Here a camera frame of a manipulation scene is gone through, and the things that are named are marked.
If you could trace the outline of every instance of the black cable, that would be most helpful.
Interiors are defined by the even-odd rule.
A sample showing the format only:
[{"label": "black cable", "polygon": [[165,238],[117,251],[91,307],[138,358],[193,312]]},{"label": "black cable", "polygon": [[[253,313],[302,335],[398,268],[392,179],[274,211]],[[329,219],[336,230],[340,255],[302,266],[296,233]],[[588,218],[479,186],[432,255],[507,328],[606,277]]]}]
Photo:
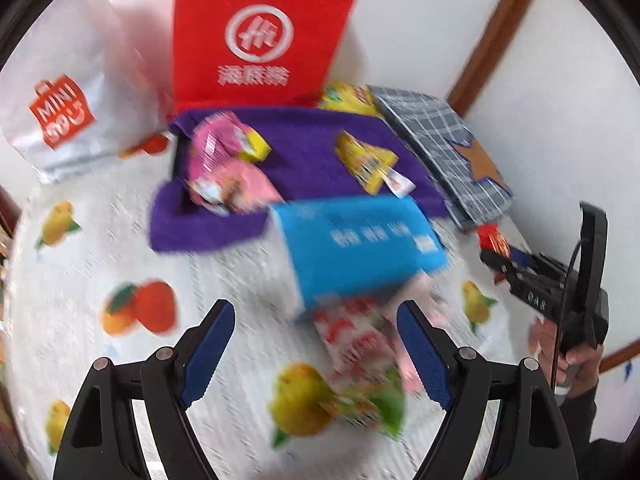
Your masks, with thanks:
[{"label": "black cable", "polygon": [[562,299],[560,300],[560,317],[558,319],[558,328],[556,329],[556,344],[554,346],[554,358],[551,362],[551,378],[549,379],[549,386],[551,391],[556,390],[556,372],[558,371],[558,356],[560,355],[560,338],[562,335],[562,319],[564,318],[564,311],[566,310],[567,303],[567,290],[569,289],[569,276],[574,272],[575,259],[578,257],[578,252],[582,246],[582,239],[575,245],[574,252],[569,260],[569,265],[566,268],[564,274],[564,289],[562,290]]}]

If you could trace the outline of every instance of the metal screw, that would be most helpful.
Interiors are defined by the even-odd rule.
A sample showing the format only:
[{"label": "metal screw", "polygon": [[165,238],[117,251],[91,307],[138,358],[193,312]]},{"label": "metal screw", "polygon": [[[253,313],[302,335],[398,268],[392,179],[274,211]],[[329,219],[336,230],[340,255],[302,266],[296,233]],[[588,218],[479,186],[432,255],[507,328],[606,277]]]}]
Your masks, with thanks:
[{"label": "metal screw", "polygon": [[104,370],[109,364],[109,360],[106,357],[98,357],[94,361],[94,368],[96,370]]},{"label": "metal screw", "polygon": [[476,351],[470,346],[463,346],[460,350],[458,350],[458,352],[460,352],[460,357],[468,361],[472,361],[478,356]]},{"label": "metal screw", "polygon": [[539,366],[540,365],[538,364],[538,361],[536,361],[533,357],[527,357],[526,359],[524,359],[524,367],[527,370],[537,370]]},{"label": "metal screw", "polygon": [[174,354],[174,351],[168,346],[163,346],[156,352],[156,357],[161,361],[166,361],[169,357]]}]

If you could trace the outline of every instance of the plaid cloth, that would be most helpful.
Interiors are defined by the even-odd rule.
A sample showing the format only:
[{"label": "plaid cloth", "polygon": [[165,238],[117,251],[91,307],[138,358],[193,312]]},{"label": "plaid cloth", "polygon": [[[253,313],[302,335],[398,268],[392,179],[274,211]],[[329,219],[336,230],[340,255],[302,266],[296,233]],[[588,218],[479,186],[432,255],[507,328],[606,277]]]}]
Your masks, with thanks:
[{"label": "plaid cloth", "polygon": [[490,178],[474,180],[469,161],[454,149],[454,144],[471,146],[474,136],[446,101],[407,90],[369,89],[390,126],[433,174],[459,228],[495,221],[507,211],[511,191]]}]

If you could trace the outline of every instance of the red paper bag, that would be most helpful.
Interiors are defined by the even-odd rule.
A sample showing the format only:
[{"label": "red paper bag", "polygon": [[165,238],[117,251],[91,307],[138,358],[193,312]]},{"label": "red paper bag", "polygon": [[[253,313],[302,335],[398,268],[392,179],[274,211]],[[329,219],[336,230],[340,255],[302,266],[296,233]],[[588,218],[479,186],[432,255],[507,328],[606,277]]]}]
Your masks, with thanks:
[{"label": "red paper bag", "polygon": [[354,0],[175,0],[177,112],[315,105]]}]

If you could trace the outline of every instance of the yellow fruit print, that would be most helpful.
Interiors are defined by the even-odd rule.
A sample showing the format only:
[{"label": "yellow fruit print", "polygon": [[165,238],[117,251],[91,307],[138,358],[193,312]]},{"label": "yellow fruit print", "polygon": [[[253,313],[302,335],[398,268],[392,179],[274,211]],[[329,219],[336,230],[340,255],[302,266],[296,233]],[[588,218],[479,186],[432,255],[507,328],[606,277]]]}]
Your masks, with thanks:
[{"label": "yellow fruit print", "polygon": [[484,296],[474,282],[462,283],[462,299],[465,316],[469,320],[471,331],[475,334],[478,325],[489,320],[490,307],[497,303],[497,300]]},{"label": "yellow fruit print", "polygon": [[63,400],[55,400],[51,403],[49,417],[45,425],[50,454],[55,454],[60,450],[60,442],[62,442],[62,435],[65,433],[66,422],[70,414],[71,408]]},{"label": "yellow fruit print", "polygon": [[334,418],[322,407],[331,403],[334,391],[311,365],[288,365],[278,375],[274,389],[270,412],[278,432],[274,436],[273,447],[282,444],[289,436],[316,435]]},{"label": "yellow fruit print", "polygon": [[36,242],[36,249],[42,246],[54,246],[59,244],[68,233],[79,231],[82,228],[74,221],[74,207],[70,202],[61,202],[54,206],[47,221],[44,222],[40,232],[40,238]]}]

